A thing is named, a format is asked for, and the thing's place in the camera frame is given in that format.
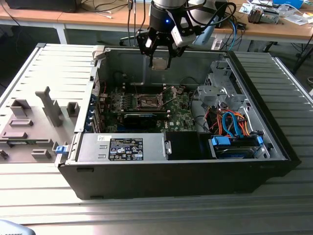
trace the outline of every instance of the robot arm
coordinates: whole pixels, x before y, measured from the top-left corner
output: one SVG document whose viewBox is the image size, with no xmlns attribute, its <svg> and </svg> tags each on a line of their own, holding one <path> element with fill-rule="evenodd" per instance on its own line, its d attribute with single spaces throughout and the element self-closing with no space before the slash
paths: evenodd
<svg viewBox="0 0 313 235">
<path fill-rule="evenodd" d="M 150 67 L 152 66 L 153 53 L 158 46 L 168 47 L 167 67 L 169 68 L 172 58 L 180 57 L 187 46 L 210 26 L 218 13 L 224 15 L 229 4 L 234 6 L 233 12 L 236 10 L 235 4 L 226 1 L 217 11 L 213 9 L 215 5 L 212 4 L 212 0 L 211 2 L 204 0 L 201 4 L 196 2 L 197 0 L 194 4 L 191 4 L 191 1 L 186 2 L 186 0 L 153 0 L 151 2 L 148 32 L 137 33 L 141 54 L 150 56 Z M 203 20 L 203 16 L 206 19 L 209 16 L 210 20 L 207 24 L 199 22 L 199 20 Z"/>
</svg>

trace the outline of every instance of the wooden desk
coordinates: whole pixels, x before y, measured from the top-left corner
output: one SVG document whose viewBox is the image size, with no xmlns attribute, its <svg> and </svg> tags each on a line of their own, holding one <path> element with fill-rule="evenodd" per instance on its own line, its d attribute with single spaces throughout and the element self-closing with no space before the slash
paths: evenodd
<svg viewBox="0 0 313 235">
<path fill-rule="evenodd" d="M 57 23 L 58 18 L 62 12 L 59 11 L 41 11 L 41 10 L 14 10 L 11 9 L 7 3 L 2 0 L 4 8 L 11 16 L 17 21 L 33 21 L 33 22 L 46 22 Z M 0 20 L 12 20 L 12 18 L 5 12 L 0 5 Z"/>
<path fill-rule="evenodd" d="M 237 11 L 240 5 L 245 0 L 233 0 L 237 4 Z M 108 9 L 126 3 L 126 0 L 119 0 L 116 4 L 102 6 L 99 9 Z M 101 16 L 97 13 L 87 12 L 83 9 L 77 13 L 62 13 L 56 11 L 40 11 L 40 10 L 12 10 L 4 2 L 7 11 L 19 22 L 22 26 L 38 26 L 38 27 L 53 27 L 57 30 L 60 42 L 67 44 L 66 29 L 83 29 L 83 30 L 103 30 L 103 31 L 127 31 L 127 7 L 121 7 L 112 10 L 112 19 Z M 146 4 L 146 21 L 144 28 L 149 25 L 149 4 Z M 305 5 L 302 11 L 313 10 L 312 6 Z M 278 24 L 252 24 L 247 20 L 247 14 L 236 12 L 235 16 L 238 21 L 246 23 L 246 31 L 243 39 L 260 40 L 260 41 L 275 41 L 275 42 L 292 42 L 306 43 L 313 33 L 313 28 L 310 24 L 298 26 L 294 23 L 280 19 Z M 143 4 L 137 4 L 136 27 L 139 27 L 143 19 Z M 16 23 L 8 16 L 8 14 L 0 6 L 0 24 L 15 25 Z M 134 14 L 131 14 L 130 28 L 133 32 Z M 215 29 L 213 37 L 225 38 L 232 33 L 232 29 L 225 24 L 224 27 Z"/>
<path fill-rule="evenodd" d="M 238 21 L 246 24 L 245 36 L 249 38 L 253 37 L 266 37 L 267 41 L 271 41 L 270 38 L 278 38 L 282 40 L 293 40 L 293 39 L 304 39 L 309 40 L 313 33 L 313 26 L 311 24 L 297 25 L 295 23 L 291 23 L 283 18 L 279 19 L 278 24 L 270 24 L 270 23 L 260 23 L 253 24 L 248 22 L 248 15 L 244 13 L 240 13 L 239 10 L 241 5 L 246 2 L 245 0 L 233 0 L 232 2 L 237 5 L 237 12 L 235 13 L 235 17 Z M 308 6 L 304 4 L 301 8 L 301 11 L 313 11 L 313 6 Z M 229 26 L 225 26 L 221 29 L 215 29 L 214 32 L 220 32 L 223 30 L 223 33 L 230 34 L 232 29 Z"/>
</svg>

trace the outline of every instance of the motherboard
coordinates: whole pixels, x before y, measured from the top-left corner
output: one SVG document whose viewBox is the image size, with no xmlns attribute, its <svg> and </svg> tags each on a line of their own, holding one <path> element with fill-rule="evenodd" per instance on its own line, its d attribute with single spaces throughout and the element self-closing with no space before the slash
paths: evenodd
<svg viewBox="0 0 313 235">
<path fill-rule="evenodd" d="M 190 96 L 182 87 L 122 86 L 100 98 L 105 133 L 195 131 Z"/>
</svg>

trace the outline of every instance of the blue cable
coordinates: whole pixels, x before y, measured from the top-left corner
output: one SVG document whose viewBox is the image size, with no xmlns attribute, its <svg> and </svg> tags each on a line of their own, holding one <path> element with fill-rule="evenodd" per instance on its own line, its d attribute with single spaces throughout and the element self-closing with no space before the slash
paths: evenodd
<svg viewBox="0 0 313 235">
<path fill-rule="evenodd" d="M 234 135 L 226 128 L 226 117 L 228 114 L 230 114 L 233 118 L 234 128 L 235 128 L 235 132 L 237 136 L 239 136 L 240 138 L 244 137 L 240 129 L 238 128 L 236 116 L 232 114 L 231 112 L 224 113 L 223 115 L 223 119 L 222 119 L 223 129 L 230 135 L 230 137 L 232 138 L 234 137 Z"/>
<path fill-rule="evenodd" d="M 237 32 L 236 32 L 236 26 L 235 26 L 234 22 L 231 21 L 231 20 L 228 20 L 228 21 L 233 25 L 233 29 L 234 29 L 234 38 L 233 38 L 233 42 L 232 42 L 230 48 L 228 49 L 228 50 L 231 50 L 232 47 L 233 47 L 233 45 L 234 45 L 234 42 L 235 42 L 235 40 L 236 40 L 236 34 L 237 34 Z"/>
</svg>

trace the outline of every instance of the blue latch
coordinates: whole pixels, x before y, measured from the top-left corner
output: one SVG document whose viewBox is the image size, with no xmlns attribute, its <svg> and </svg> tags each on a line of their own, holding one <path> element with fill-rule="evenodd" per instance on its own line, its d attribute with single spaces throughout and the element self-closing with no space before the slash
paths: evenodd
<svg viewBox="0 0 313 235">
<path fill-rule="evenodd" d="M 56 154 L 67 154 L 68 145 L 60 145 L 55 149 Z"/>
<path fill-rule="evenodd" d="M 230 140 L 226 136 L 215 136 L 212 139 L 213 145 L 230 145 Z"/>
<path fill-rule="evenodd" d="M 263 141 L 261 136 L 258 136 L 256 139 L 257 139 L 257 141 L 259 142 L 260 145 L 262 145 L 264 143 L 264 141 Z"/>
</svg>

